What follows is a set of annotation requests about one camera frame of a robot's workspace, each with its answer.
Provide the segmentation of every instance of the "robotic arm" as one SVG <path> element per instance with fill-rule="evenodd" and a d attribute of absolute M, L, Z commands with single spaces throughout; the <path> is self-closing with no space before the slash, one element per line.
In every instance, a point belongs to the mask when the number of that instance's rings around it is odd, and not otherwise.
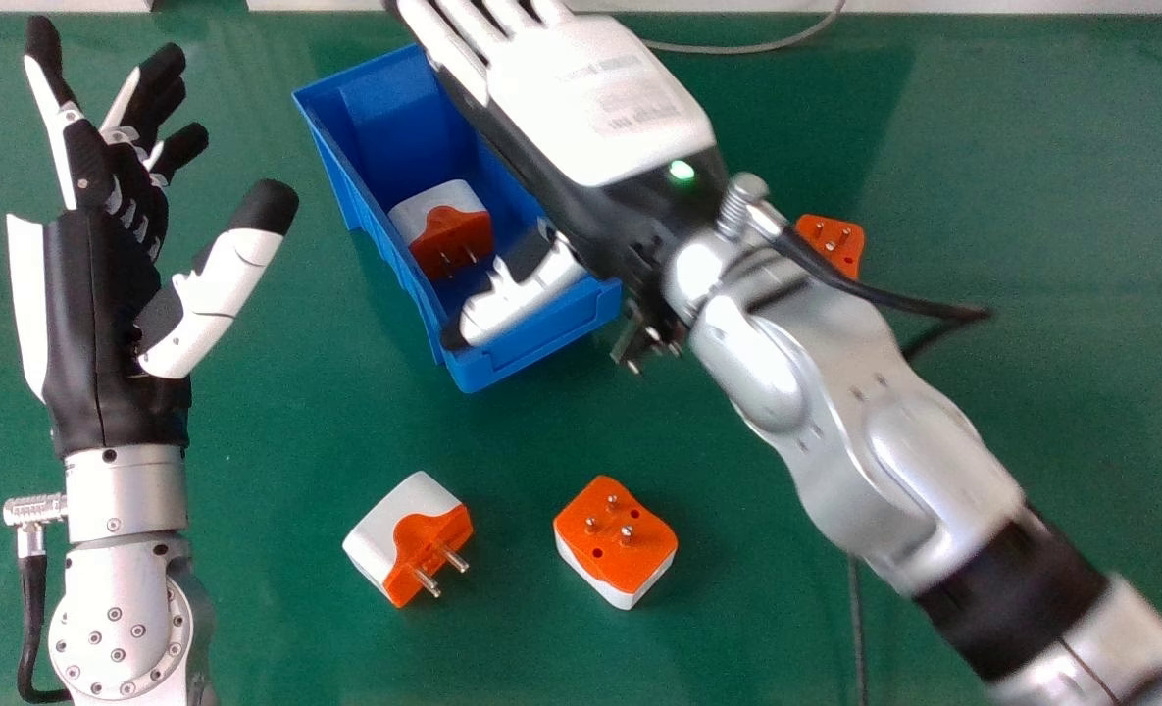
<path fill-rule="evenodd" d="M 535 273 L 523 281 L 568 259 L 618 276 L 634 320 L 617 361 L 636 370 L 648 350 L 691 345 L 781 453 L 817 527 L 924 608 L 995 701 L 1162 703 L 1162 617 L 1030 509 L 875 304 L 954 320 L 978 310 L 840 276 L 761 180 L 729 179 L 705 113 L 611 17 L 559 0 L 388 6 L 558 229 L 552 246 L 522 248 L 536 267 L 510 255 Z M 496 269 L 450 344 L 531 312 Z"/>
<path fill-rule="evenodd" d="M 192 572 L 185 447 L 189 372 L 235 320 L 297 210 L 261 180 L 227 231 L 164 286 L 163 188 L 207 146 L 198 123 L 158 138 L 185 99 L 185 53 L 167 44 L 132 69 L 101 129 L 62 75 L 59 36 L 28 22 L 23 67 L 50 139 L 65 210 L 7 216 L 23 372 L 48 406 L 65 494 L 6 502 L 23 589 L 19 692 L 29 703 L 217 701 L 213 607 Z M 65 689 L 33 685 L 44 620 L 44 526 L 66 523 L 65 597 L 48 656 Z"/>

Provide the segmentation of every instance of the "green indicator light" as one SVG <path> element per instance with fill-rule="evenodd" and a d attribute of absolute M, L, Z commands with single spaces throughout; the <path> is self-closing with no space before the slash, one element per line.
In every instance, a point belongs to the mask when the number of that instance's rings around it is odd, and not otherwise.
<path fill-rule="evenodd" d="M 677 182 L 688 182 L 694 180 L 694 167 L 689 166 L 688 161 L 674 160 L 667 166 L 667 173 L 672 174 L 672 179 L 677 180 Z"/>

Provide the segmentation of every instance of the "blue storage box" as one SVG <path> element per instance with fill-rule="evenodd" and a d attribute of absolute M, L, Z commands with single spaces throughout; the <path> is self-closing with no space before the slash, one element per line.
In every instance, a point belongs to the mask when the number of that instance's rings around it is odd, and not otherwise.
<path fill-rule="evenodd" d="M 619 282 L 586 276 L 490 344 L 460 353 L 443 350 L 442 326 L 483 284 L 492 260 L 459 269 L 452 281 L 428 281 L 387 212 L 446 180 L 466 180 L 489 210 L 495 251 L 503 254 L 536 229 L 540 204 L 459 115 L 418 46 L 330 75 L 295 91 L 293 99 L 311 127 L 346 228 L 373 238 L 415 300 L 433 361 L 450 369 L 464 392 L 540 361 L 619 312 Z"/>

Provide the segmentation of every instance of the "green table surface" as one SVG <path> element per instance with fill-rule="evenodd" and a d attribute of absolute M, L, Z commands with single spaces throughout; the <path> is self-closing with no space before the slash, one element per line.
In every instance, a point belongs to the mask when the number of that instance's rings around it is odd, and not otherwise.
<path fill-rule="evenodd" d="M 626 20 L 693 41 L 810 22 Z M 0 509 L 62 480 L 22 380 L 3 253 L 3 214 L 59 209 L 23 23 L 0 15 Z M 173 125 L 203 121 L 211 147 L 170 189 L 164 273 L 187 267 L 252 180 L 302 197 L 280 258 L 194 375 L 187 535 L 216 604 L 223 703 L 853 700 L 845 560 L 694 359 L 633 379 L 608 361 L 608 327 L 473 396 L 432 366 L 414 305 L 343 228 L 289 98 L 406 44 L 392 20 L 181 0 L 57 26 L 93 116 L 156 45 L 189 57 Z M 765 175 L 787 214 L 868 229 L 868 281 L 997 307 L 920 373 L 1097 565 L 1162 608 L 1162 19 L 845 16 L 794 52 L 666 63 L 730 165 Z M 903 337 L 917 325 L 895 318 Z M 473 568 L 443 574 L 440 600 L 395 611 L 342 540 L 416 469 L 472 509 Z M 550 530 L 600 473 L 681 541 L 629 613 L 558 557 Z M 62 531 L 50 546 L 65 549 Z M 56 568 L 51 579 L 52 604 Z M 873 703 L 982 701 L 917 608 L 865 581 Z M 19 626 L 0 513 L 0 703 L 16 703 Z M 43 658 L 38 673 L 52 683 Z"/>

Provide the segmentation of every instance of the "bolt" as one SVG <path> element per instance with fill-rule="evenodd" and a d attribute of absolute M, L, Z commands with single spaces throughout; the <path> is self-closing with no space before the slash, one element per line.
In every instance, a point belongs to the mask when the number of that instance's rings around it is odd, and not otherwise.
<path fill-rule="evenodd" d="M 725 200 L 719 204 L 716 228 L 725 240 L 738 240 L 746 230 L 751 214 L 747 207 L 768 197 L 768 183 L 752 173 L 734 174 L 725 189 Z"/>

